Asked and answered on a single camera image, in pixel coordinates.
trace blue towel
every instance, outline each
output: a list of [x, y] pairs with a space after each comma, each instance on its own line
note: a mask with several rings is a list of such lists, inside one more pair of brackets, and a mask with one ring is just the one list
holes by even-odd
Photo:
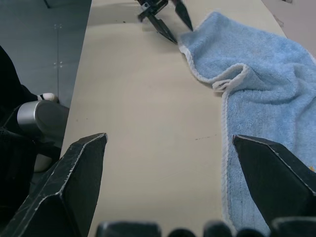
[[298, 43], [213, 12], [179, 37], [198, 80], [222, 91], [223, 217], [235, 230], [269, 228], [246, 185], [234, 134], [285, 145], [316, 167], [316, 63]]

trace gray floor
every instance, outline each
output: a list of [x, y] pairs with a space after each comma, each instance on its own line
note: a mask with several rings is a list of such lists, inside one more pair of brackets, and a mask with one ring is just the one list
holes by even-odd
[[91, 0], [0, 0], [0, 45], [32, 93], [69, 107]]

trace table surface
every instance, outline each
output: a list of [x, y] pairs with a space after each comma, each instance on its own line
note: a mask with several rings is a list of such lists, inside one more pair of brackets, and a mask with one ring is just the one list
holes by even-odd
[[[283, 35], [260, 0], [186, 0], [193, 26], [217, 10]], [[92, 0], [63, 144], [106, 132], [100, 195], [89, 236], [101, 221], [156, 221], [163, 235], [186, 227], [201, 236], [221, 219], [221, 97], [191, 74], [178, 47], [148, 23], [133, 0]], [[172, 4], [159, 13], [187, 31]]]

